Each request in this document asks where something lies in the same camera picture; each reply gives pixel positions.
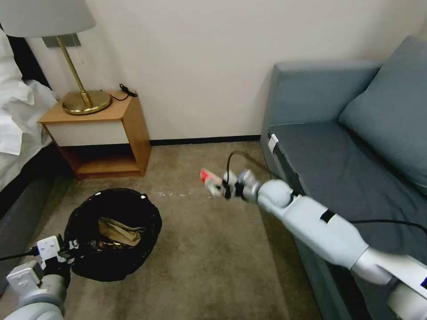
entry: white bedsheet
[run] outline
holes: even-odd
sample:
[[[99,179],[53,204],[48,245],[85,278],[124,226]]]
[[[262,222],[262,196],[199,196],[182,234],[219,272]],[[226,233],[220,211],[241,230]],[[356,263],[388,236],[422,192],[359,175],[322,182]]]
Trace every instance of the white bedsheet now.
[[[9,40],[0,30],[0,152],[19,155],[22,145],[20,119],[13,119],[22,108],[34,105],[33,92],[22,81],[22,74]]]
[[[32,108],[14,109],[14,121],[25,130],[18,156],[0,152],[0,191],[19,175],[22,167],[31,158],[52,141],[37,121],[56,103],[55,94],[34,80],[29,81],[27,85],[34,92],[34,105]]]

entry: white pillow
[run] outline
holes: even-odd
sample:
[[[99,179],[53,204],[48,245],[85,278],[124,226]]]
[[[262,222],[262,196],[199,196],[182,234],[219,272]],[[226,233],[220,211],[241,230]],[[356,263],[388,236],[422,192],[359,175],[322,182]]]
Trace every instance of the white pillow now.
[[[22,103],[34,103],[33,92],[22,81],[9,40],[0,30],[0,152],[20,153],[22,133],[26,130],[20,127],[13,111]]]

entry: black tape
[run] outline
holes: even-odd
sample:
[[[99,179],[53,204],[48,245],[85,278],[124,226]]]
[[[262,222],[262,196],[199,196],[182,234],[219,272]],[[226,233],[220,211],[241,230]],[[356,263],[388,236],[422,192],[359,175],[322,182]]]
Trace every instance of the black tape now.
[[[424,281],[421,283],[421,287],[427,289],[427,278],[425,278]]]
[[[320,217],[320,220],[323,220],[326,223],[328,223],[333,216],[335,216],[335,213],[333,213],[331,210],[328,209],[325,213],[322,214],[322,216]]]
[[[226,189],[226,192],[224,194],[224,198],[226,198],[227,200],[229,200],[231,198],[231,188],[227,184],[227,181],[225,181],[224,179],[222,179],[222,186]]]
[[[245,197],[243,196],[243,188],[244,188],[243,184],[236,182],[234,187],[236,188],[236,196],[246,200]]]

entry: sofa seat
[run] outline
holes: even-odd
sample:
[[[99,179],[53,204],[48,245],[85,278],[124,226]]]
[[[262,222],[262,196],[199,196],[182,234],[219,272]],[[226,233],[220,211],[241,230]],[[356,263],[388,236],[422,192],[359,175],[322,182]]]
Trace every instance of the sofa seat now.
[[[293,177],[286,177],[293,188],[301,188],[347,220],[396,219],[427,226],[427,198],[345,127],[324,122],[273,125],[269,130],[269,136],[278,138],[276,161],[293,172]],[[372,247],[427,264],[427,239],[421,230],[386,223],[356,227]],[[340,274],[333,278],[343,287]],[[373,319],[395,319],[387,308],[393,283],[379,287],[354,280]]]

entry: red object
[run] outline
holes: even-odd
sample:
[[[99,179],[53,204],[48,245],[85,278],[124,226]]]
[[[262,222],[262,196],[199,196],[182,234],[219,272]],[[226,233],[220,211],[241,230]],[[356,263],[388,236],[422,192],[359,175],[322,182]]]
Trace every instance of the red object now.
[[[206,178],[209,176],[210,174],[208,171],[206,171],[205,169],[200,170],[200,179],[202,180],[203,183],[205,183]]]

